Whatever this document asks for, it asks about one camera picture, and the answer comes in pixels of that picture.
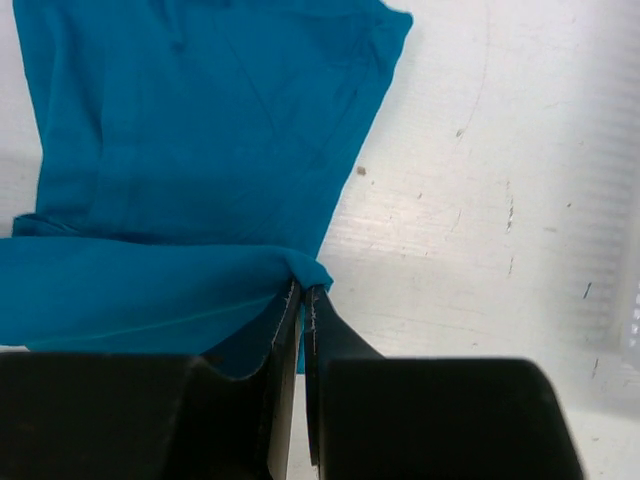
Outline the blue t shirt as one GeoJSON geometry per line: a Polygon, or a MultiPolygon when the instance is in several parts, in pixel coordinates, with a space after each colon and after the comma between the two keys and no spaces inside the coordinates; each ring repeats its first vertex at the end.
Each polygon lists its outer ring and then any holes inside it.
{"type": "Polygon", "coordinates": [[[380,1],[17,1],[42,147],[1,341],[199,355],[318,263],[413,19],[380,1]]]}

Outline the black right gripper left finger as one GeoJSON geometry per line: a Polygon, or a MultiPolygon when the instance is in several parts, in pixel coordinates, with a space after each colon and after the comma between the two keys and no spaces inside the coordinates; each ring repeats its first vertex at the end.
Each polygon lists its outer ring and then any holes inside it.
{"type": "Polygon", "coordinates": [[[201,356],[4,353],[5,479],[282,479],[301,289],[201,356]]]}

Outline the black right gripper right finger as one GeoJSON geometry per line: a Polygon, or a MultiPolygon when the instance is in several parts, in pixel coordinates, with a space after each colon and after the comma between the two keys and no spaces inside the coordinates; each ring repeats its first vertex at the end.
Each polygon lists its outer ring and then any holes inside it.
{"type": "Polygon", "coordinates": [[[323,479],[580,479],[552,384],[521,358],[392,358],[305,298],[311,462],[323,479]]]}

